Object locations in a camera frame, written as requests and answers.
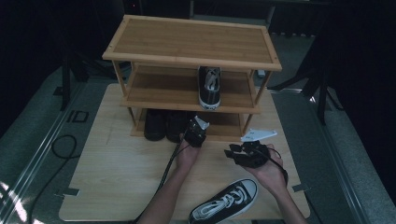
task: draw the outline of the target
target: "black and white sneaker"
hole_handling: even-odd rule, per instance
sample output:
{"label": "black and white sneaker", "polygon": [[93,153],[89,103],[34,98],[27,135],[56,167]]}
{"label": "black and white sneaker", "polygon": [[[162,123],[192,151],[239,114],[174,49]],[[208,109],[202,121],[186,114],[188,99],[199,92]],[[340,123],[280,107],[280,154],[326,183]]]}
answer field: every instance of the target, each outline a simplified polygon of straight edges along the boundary
{"label": "black and white sneaker", "polygon": [[246,212],[256,198],[257,185],[253,180],[237,180],[210,200],[194,208],[190,213],[189,223],[219,223]]}
{"label": "black and white sneaker", "polygon": [[220,105],[220,76],[219,67],[198,68],[199,103],[205,110],[215,110]]}

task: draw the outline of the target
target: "dark background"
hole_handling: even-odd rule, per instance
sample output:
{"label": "dark background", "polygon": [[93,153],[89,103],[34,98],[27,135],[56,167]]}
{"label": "dark background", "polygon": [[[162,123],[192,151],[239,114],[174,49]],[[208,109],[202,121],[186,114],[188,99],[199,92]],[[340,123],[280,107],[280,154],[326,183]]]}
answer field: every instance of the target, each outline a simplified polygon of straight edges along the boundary
{"label": "dark background", "polygon": [[[41,16],[37,9],[40,2],[48,5],[54,20]],[[244,5],[229,2],[196,1],[195,13],[263,19],[262,12],[267,12],[272,6],[263,3],[271,1],[243,1]],[[271,25],[275,33],[282,30],[289,31],[286,35],[299,33],[303,23],[310,24],[312,35],[320,37],[316,40],[318,57],[327,54],[329,46],[335,46],[330,84],[336,89],[375,169],[395,202],[396,3],[337,1],[333,2],[332,7],[325,7],[327,13],[319,13],[325,17],[317,15],[307,20],[296,17],[306,14],[310,6],[278,2],[278,14],[275,16],[278,19]],[[141,9],[149,16],[187,19],[190,1],[147,0],[142,1],[142,6],[138,1],[131,0],[2,1],[0,136],[22,112],[43,80],[62,64],[64,45],[60,45],[62,41],[54,37],[49,24],[56,22],[68,47],[90,59],[100,60],[123,13],[140,14]],[[290,22],[280,21],[284,18],[292,18],[294,30],[286,27]]]}

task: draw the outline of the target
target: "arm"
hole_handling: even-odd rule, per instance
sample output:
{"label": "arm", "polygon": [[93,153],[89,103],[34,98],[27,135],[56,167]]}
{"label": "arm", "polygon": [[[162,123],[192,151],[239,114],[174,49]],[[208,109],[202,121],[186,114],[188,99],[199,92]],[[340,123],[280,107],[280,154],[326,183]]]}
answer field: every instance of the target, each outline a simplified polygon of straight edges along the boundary
{"label": "arm", "polygon": [[170,175],[163,187],[158,190],[148,207],[139,219],[139,224],[144,223],[169,223],[175,210],[177,196],[191,167],[195,164],[200,148],[190,147],[186,141],[180,144],[177,155],[177,167]]}
{"label": "arm", "polygon": [[[283,166],[283,161],[276,153],[270,149],[271,158]],[[248,172],[253,174],[259,183],[265,187],[276,199],[280,213],[282,214],[285,222],[288,224],[302,224],[307,223],[303,214],[298,209],[294,200],[291,198],[288,189],[286,188],[285,179],[279,167],[273,162],[268,161],[264,166],[252,169],[244,167]]]}

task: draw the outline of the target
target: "shoe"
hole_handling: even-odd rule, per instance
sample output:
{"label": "shoe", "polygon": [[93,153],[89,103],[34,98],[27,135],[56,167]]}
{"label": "shoe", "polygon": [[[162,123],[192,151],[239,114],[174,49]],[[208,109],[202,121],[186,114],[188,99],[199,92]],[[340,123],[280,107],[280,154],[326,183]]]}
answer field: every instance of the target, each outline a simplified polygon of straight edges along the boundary
{"label": "shoe", "polygon": [[149,141],[160,141],[165,138],[165,112],[165,110],[161,109],[147,110],[144,134]]}
{"label": "shoe", "polygon": [[198,68],[199,103],[205,110],[215,110],[220,105],[220,76],[219,67]]}
{"label": "shoe", "polygon": [[257,185],[251,179],[233,182],[210,200],[198,205],[189,216],[190,224],[213,224],[246,212],[257,198]]}
{"label": "shoe", "polygon": [[196,115],[194,111],[172,110],[166,118],[166,138],[174,143],[180,143],[180,134],[187,129],[187,124]]}

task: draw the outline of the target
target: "person's hand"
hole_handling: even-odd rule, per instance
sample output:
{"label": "person's hand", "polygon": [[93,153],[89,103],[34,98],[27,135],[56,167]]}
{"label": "person's hand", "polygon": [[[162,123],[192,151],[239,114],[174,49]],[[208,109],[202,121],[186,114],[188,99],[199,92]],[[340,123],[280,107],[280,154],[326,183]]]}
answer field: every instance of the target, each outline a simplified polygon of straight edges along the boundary
{"label": "person's hand", "polygon": [[179,153],[177,154],[177,169],[189,171],[195,164],[198,154],[201,151],[200,147],[192,147],[184,139],[180,143]]}
{"label": "person's hand", "polygon": [[[274,145],[267,145],[270,148],[274,148]],[[283,166],[283,161],[278,157],[278,155],[272,150],[269,149],[271,158],[279,163],[279,165]],[[258,167],[256,169],[244,167],[248,172],[253,174],[260,184],[268,189],[271,193],[277,193],[279,190],[286,189],[285,178],[282,174],[282,171],[276,166],[273,162],[268,161],[263,166]]]}

